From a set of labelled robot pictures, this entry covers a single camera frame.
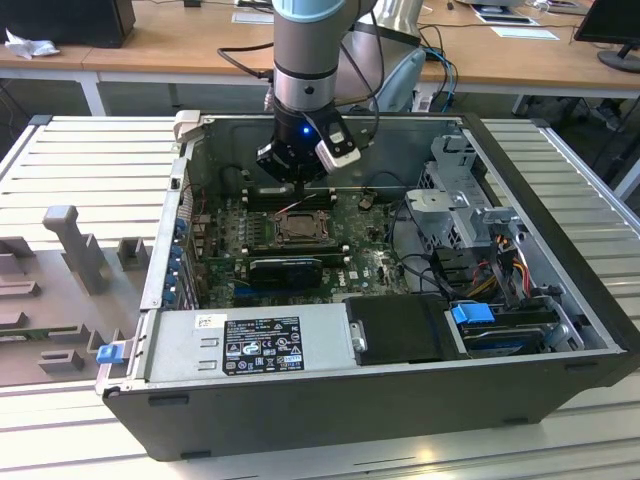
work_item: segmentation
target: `paper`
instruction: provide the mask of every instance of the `paper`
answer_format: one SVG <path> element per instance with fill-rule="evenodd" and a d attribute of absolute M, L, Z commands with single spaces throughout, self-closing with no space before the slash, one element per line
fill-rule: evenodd
<path fill-rule="evenodd" d="M 260 25 L 268 25 L 273 23 L 273 15 L 267 13 L 242 13 L 233 14 L 233 23 L 256 23 Z"/>
<path fill-rule="evenodd" d="M 9 30 L 6 30 L 6 32 L 7 41 L 4 42 L 4 46 L 7 47 L 11 53 L 19 57 L 31 60 L 33 57 L 60 53 L 60 50 L 56 49 L 53 42 L 49 40 L 27 40 L 26 38 L 13 35 Z"/>
<path fill-rule="evenodd" d="M 510 28 L 510 27 L 491 27 L 503 38 L 525 38 L 530 40 L 560 40 L 549 30 L 540 30 L 538 28 Z"/>

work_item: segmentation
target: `black plastic cover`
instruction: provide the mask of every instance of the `black plastic cover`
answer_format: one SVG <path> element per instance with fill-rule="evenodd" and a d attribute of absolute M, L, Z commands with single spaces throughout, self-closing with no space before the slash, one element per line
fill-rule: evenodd
<path fill-rule="evenodd" d="M 358 365 L 424 363 L 460 358 L 444 316 L 446 302 L 432 295 L 351 297 L 350 323 L 364 329 L 367 351 Z"/>

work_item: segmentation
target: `crumpled paper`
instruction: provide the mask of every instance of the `crumpled paper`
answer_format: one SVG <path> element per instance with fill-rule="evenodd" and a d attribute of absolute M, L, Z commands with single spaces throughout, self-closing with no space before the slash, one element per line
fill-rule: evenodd
<path fill-rule="evenodd" d="M 31 60 L 33 57 L 43 57 L 60 53 L 60 50 L 56 49 L 53 42 L 49 40 L 27 40 L 26 38 L 12 34 L 8 29 L 6 32 L 8 40 L 4 42 L 4 46 L 7 47 L 11 53 L 19 57 Z"/>

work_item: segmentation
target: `white label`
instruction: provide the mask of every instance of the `white label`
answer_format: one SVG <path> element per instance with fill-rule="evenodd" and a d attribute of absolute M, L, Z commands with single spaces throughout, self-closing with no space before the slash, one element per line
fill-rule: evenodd
<path fill-rule="evenodd" d="M 227 321 L 226 313 L 196 315 L 196 328 L 222 328 Z"/>
<path fill-rule="evenodd" d="M 283 363 L 296 363 L 302 361 L 302 355 L 287 355 L 282 357 Z"/>

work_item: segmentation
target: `sticker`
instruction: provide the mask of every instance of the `sticker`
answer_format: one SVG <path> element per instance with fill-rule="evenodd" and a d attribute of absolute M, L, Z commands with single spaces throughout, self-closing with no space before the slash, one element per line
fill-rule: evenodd
<path fill-rule="evenodd" d="M 227 321 L 226 313 L 196 315 L 196 328 L 222 328 Z"/>
<path fill-rule="evenodd" d="M 304 370 L 299 317 L 224 322 L 222 371 L 226 375 L 296 370 Z"/>

